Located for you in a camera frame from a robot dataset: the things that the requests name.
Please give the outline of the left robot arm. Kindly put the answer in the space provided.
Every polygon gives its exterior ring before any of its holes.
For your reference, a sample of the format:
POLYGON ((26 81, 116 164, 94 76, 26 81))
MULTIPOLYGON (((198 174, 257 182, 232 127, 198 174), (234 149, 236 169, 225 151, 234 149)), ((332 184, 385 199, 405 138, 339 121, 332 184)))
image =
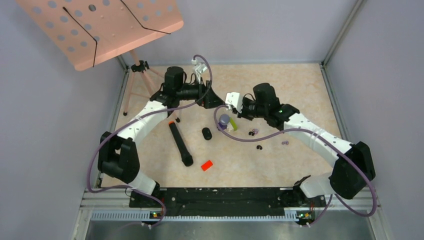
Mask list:
POLYGON ((129 125, 117 134, 105 132, 100 138, 102 147, 98 152, 98 170, 142 192, 141 200, 149 207, 160 202, 160 185, 142 172, 137 145, 156 125, 179 110, 181 101, 193 100, 205 109, 224 104, 212 90, 211 81, 197 77, 196 83, 187 83, 186 77, 183 68, 168 67, 161 88, 150 97, 129 125))

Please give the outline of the purple white green block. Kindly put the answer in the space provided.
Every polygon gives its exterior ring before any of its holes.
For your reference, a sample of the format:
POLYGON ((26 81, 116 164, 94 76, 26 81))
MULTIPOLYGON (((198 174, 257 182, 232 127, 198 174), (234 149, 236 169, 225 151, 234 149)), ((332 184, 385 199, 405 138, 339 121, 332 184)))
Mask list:
POLYGON ((236 125, 236 123, 234 122, 232 118, 230 118, 230 123, 228 125, 221 125, 219 124, 219 121, 218 121, 217 128, 221 128, 225 132, 235 132, 238 130, 238 126, 236 125))

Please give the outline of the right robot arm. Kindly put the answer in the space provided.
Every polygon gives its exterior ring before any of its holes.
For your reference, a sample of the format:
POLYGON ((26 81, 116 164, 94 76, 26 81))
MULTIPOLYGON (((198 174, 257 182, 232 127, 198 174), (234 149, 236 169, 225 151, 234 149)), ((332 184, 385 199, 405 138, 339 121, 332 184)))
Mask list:
POLYGON ((237 92, 227 93, 225 103, 239 118, 264 119, 279 131, 298 139, 321 156, 332 168, 328 173, 306 176, 295 183, 293 200, 299 206, 307 206, 314 197, 337 194, 353 199, 375 176, 374 163, 369 146, 359 141, 351 143, 341 139, 307 119, 296 107, 280 103, 275 89, 269 83, 253 88, 254 98, 237 92))

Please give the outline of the silver blue earbud case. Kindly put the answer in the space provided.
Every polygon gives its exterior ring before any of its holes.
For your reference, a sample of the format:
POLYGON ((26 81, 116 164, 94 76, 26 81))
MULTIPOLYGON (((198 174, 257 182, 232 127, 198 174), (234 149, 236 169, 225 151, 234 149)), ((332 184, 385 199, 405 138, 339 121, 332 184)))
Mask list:
POLYGON ((220 117, 219 117, 219 120, 218 120, 218 123, 219 124, 221 124, 221 125, 223 125, 223 126, 226 126, 226 125, 228 125, 229 123, 230 123, 230 116, 229 115, 227 115, 227 114, 222 114, 220 117))

